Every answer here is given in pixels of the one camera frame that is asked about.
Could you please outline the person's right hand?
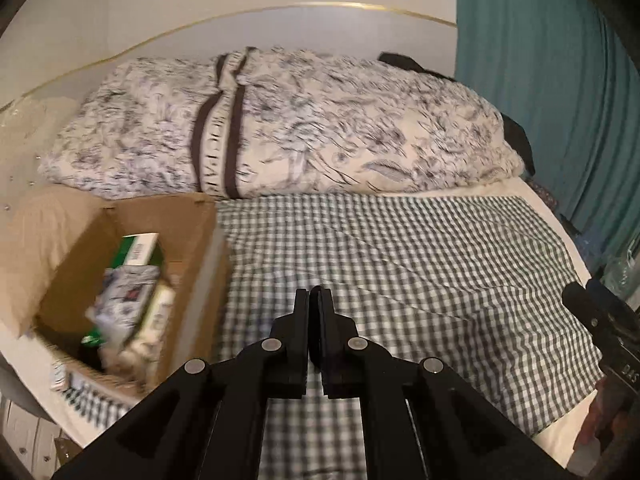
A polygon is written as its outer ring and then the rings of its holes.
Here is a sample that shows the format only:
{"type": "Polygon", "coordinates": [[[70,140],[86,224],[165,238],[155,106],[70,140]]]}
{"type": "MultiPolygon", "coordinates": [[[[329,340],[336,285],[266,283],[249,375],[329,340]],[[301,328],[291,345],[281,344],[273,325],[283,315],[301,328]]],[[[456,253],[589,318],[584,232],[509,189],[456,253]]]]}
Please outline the person's right hand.
{"type": "Polygon", "coordinates": [[[605,390],[608,388],[608,378],[602,377],[596,383],[597,395],[589,405],[588,414],[586,415],[578,435],[574,441],[573,450],[587,445],[591,440],[597,437],[597,434],[608,427],[612,430],[614,436],[623,431],[627,425],[628,411],[620,408],[616,415],[608,419],[605,415],[605,390]]]}

